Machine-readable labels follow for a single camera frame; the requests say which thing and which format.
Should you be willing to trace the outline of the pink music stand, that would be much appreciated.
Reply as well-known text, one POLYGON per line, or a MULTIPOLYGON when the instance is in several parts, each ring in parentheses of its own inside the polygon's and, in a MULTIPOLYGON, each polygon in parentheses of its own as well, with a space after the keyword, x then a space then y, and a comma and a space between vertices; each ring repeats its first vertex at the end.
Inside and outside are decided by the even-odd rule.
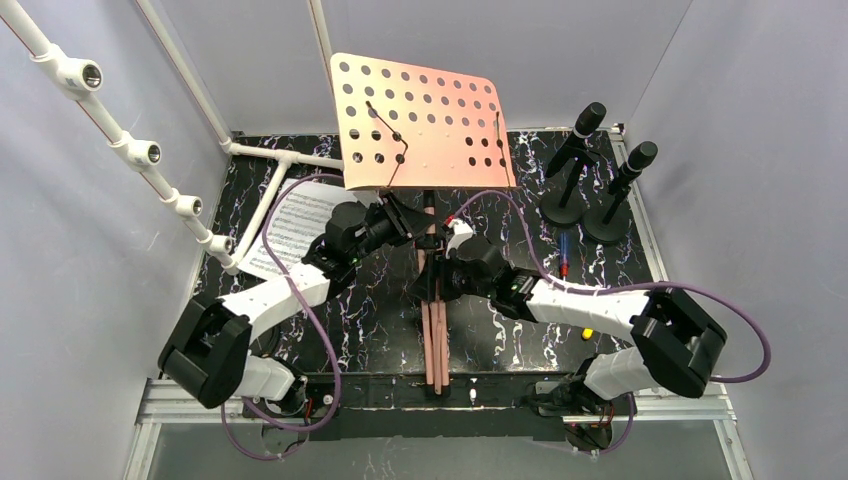
MULTIPOLYGON (((342 52, 330 73, 345 189, 374 193, 375 202, 393 193, 435 217, 411 241, 420 273, 447 243, 436 191, 516 185, 496 88, 482 77, 342 52)), ((425 384, 435 396, 450 392, 446 303, 421 301, 425 384)))

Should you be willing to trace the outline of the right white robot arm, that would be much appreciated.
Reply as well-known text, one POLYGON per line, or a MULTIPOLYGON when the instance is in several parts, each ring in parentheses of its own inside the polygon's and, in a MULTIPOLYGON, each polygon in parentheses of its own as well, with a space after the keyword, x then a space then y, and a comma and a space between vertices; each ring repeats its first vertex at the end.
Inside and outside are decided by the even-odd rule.
POLYGON ((514 320, 587 327, 628 342, 628 348, 586 359, 556 385, 534 388, 522 398, 522 404, 549 414, 600 413, 626 393, 652 388, 699 398, 727 340, 681 288, 610 293, 547 282, 536 271, 512 265, 479 236, 426 256, 410 292, 424 301, 481 297, 514 320))

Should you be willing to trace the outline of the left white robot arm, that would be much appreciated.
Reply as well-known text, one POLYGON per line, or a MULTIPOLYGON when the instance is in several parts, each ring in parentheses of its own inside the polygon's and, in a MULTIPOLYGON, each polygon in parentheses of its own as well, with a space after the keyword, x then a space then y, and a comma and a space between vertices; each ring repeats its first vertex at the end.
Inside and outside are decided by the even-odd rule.
POLYGON ((284 399, 298 374, 272 358, 249 352, 251 344, 283 320, 338 296, 361 260, 384 245, 400 246, 425 235, 435 217, 404 205, 394 194, 370 205, 343 202, 302 262, 288 273, 235 294, 189 300, 157 361, 207 409, 233 396, 284 399))

